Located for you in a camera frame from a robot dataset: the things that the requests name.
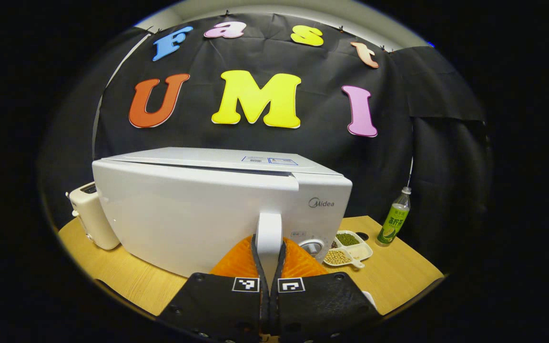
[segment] midea logo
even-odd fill
[[[333,202],[322,202],[319,198],[312,198],[309,200],[309,206],[312,208],[322,207],[322,206],[333,206]]]

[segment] orange soft finger pad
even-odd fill
[[[325,268],[296,242],[285,237],[283,240],[285,241],[285,262],[281,278],[303,278],[327,274]]]
[[[251,237],[243,239],[227,252],[211,269],[211,274],[233,278],[257,278],[257,268],[251,254]]]

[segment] white wall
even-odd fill
[[[353,0],[185,0],[136,26],[156,32],[182,22],[231,13],[278,13],[294,15],[357,35],[386,50],[427,46],[421,37],[372,7]]]

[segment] black cloth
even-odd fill
[[[237,39],[203,37],[224,21],[245,22],[244,35]],[[296,25],[320,29],[323,45],[293,42],[290,34]],[[185,26],[193,30],[186,33],[180,48],[152,61],[153,43]],[[72,218],[65,191],[92,180],[93,116],[102,94],[96,159],[165,146],[297,153],[353,182],[345,217],[370,215],[382,223],[407,183],[414,155],[412,210],[400,237],[446,272],[470,237],[464,232],[478,232],[490,182],[484,113],[465,81],[434,48],[389,54],[360,37],[303,18],[271,14],[211,17],[148,37],[105,89],[119,61],[143,36],[144,31],[135,31],[104,51],[54,119],[40,166],[44,199],[56,226]],[[374,51],[378,69],[359,59],[350,44],[353,41]],[[277,73],[301,78],[296,89],[301,126],[296,130],[266,126],[263,117],[269,106],[254,124],[244,115],[235,125],[212,123],[226,84],[221,74],[228,70],[249,71],[259,87]],[[161,81],[146,108],[156,111],[166,91],[164,79],[180,73],[190,78],[181,86],[170,118],[154,128],[132,126],[128,115],[135,85],[148,79]],[[348,132],[351,107],[341,89],[344,85],[372,94],[368,104],[376,137]],[[237,112],[243,113],[240,104]]]

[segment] pink letter i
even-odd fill
[[[368,107],[368,98],[370,92],[360,87],[344,85],[344,91],[349,96],[351,102],[351,123],[346,127],[353,135],[362,135],[365,137],[376,137],[378,132],[372,125],[370,117],[370,107]]]

